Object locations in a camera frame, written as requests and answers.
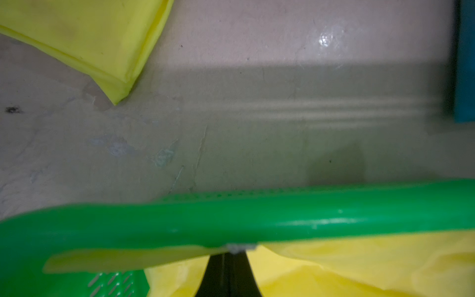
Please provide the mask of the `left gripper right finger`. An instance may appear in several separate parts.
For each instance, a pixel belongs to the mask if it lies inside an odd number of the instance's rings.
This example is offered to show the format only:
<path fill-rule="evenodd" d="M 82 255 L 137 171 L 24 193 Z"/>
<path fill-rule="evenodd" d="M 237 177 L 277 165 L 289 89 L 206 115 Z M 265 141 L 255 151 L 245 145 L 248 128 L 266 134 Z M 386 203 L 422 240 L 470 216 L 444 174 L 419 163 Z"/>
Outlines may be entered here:
<path fill-rule="evenodd" d="M 228 256 L 228 296 L 262 297 L 254 278 L 247 254 L 240 252 Z"/>

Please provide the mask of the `blue raincoat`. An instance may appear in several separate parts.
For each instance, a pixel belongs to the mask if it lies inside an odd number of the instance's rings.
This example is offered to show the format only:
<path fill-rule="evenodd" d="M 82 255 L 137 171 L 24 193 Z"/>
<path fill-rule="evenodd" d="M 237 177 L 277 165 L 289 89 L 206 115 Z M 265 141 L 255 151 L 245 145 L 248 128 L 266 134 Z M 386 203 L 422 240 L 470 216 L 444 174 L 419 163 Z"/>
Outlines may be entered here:
<path fill-rule="evenodd" d="M 454 118 L 475 121 L 475 1 L 460 1 Z"/>

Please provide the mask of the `green plastic basket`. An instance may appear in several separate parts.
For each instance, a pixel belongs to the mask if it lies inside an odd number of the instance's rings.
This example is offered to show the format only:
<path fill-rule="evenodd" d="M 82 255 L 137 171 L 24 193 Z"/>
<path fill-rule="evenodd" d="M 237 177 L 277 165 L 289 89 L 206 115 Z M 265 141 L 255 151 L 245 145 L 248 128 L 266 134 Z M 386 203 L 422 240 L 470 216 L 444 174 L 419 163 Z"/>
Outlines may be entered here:
<path fill-rule="evenodd" d="M 73 251 L 264 243 L 443 231 L 475 232 L 472 179 L 177 194 L 148 204 L 73 204 L 1 222 L 4 297 L 150 297 L 143 268 L 46 273 Z"/>

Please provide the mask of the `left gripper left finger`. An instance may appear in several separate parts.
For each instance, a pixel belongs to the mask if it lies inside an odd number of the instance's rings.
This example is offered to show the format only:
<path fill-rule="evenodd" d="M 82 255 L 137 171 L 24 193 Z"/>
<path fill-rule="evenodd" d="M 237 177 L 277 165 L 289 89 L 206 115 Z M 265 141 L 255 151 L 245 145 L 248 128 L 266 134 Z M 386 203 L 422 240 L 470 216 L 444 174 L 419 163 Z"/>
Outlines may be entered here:
<path fill-rule="evenodd" d="M 219 254 L 209 258 L 195 297 L 227 297 L 228 271 L 226 267 L 226 256 L 227 254 Z"/>

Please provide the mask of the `large yellow raincoat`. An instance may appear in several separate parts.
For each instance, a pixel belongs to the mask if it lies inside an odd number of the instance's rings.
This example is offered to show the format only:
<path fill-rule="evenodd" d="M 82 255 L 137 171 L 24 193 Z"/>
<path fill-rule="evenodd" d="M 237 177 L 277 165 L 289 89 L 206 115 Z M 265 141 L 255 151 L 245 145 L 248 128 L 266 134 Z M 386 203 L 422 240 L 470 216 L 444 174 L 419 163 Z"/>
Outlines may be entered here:
<path fill-rule="evenodd" d="M 230 249 L 73 251 L 51 257 L 46 273 L 143 268 L 151 297 L 191 297 L 209 258 Z M 246 252 L 264 297 L 472 297 L 475 233 L 443 231 L 264 243 Z"/>

